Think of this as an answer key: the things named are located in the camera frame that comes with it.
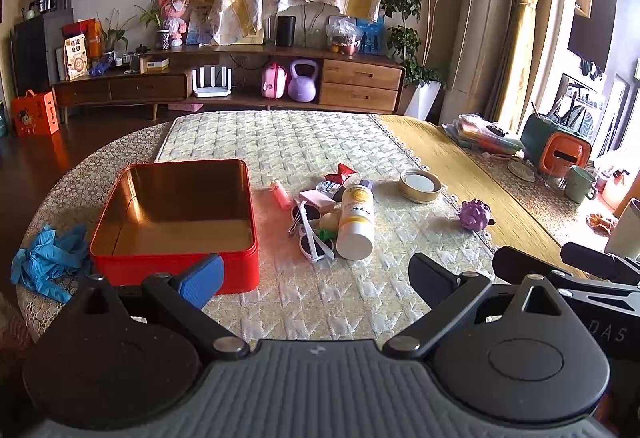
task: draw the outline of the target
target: pink lighter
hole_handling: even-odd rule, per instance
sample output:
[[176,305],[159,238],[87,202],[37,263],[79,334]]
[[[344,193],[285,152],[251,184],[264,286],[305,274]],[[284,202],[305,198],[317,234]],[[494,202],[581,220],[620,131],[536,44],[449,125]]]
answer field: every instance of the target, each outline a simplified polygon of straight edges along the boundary
[[280,183],[280,180],[274,180],[271,182],[269,188],[273,191],[273,195],[276,197],[276,201],[278,202],[278,205],[280,205],[280,208],[283,211],[289,210],[293,205],[293,201],[291,196],[289,196],[289,193],[287,193],[282,186],[282,183]]

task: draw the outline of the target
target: black smart speaker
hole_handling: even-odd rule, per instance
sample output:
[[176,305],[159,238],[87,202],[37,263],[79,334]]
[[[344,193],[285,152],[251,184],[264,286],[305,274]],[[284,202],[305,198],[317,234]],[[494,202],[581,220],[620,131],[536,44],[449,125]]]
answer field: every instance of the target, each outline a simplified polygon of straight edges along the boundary
[[296,17],[279,15],[276,22],[276,46],[293,46],[296,33]]

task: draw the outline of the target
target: stuffed toy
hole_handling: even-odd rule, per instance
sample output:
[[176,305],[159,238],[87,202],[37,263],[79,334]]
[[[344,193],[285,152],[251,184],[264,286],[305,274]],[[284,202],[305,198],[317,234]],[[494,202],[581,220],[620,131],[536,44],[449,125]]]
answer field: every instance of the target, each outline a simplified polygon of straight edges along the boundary
[[495,225],[495,220],[491,218],[489,205],[478,199],[462,202],[458,217],[462,222],[462,227],[467,230],[485,230],[489,225]]
[[158,0],[166,17],[164,27],[171,34],[171,46],[182,45],[182,34],[187,31],[187,23],[182,16],[187,11],[189,0]]

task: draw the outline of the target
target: white cup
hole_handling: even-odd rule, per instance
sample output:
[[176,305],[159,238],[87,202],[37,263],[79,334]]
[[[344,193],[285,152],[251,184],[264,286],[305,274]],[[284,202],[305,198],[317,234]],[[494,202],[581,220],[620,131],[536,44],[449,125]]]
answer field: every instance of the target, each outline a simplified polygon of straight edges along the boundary
[[632,198],[613,229],[605,254],[637,259],[640,256],[640,200]]

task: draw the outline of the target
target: potted plant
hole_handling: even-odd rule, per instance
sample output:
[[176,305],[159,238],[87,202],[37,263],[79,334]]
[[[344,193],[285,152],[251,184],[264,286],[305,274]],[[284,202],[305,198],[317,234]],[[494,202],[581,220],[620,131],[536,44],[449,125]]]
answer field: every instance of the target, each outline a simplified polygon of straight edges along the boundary
[[156,49],[168,49],[171,46],[171,35],[164,27],[166,15],[160,6],[159,0],[151,0],[149,8],[143,8],[140,5],[136,7],[142,12],[140,14],[140,23],[144,23],[145,27],[150,24],[156,28]]
[[[394,14],[399,14],[402,20],[401,26],[388,28],[386,45],[393,59],[404,66],[404,85],[416,86],[406,114],[416,116],[420,120],[426,118],[444,82],[439,71],[426,66],[433,40],[438,1],[426,0],[427,28],[425,37],[421,40],[418,32],[414,28],[408,28],[406,22],[410,17],[420,19],[420,14],[423,12],[422,0],[382,0],[385,15],[393,17]],[[421,44],[424,44],[424,52],[422,59],[418,60],[417,51]]]
[[[115,25],[113,24],[113,15],[116,16]],[[129,40],[124,37],[124,34],[131,28],[127,28],[127,24],[135,19],[135,15],[129,17],[122,25],[120,24],[120,11],[115,8],[111,11],[109,17],[104,18],[104,24],[102,25],[102,45],[104,46],[104,54],[108,56],[109,62],[113,65],[116,59],[115,50],[120,41],[125,43],[125,52],[129,48]]]

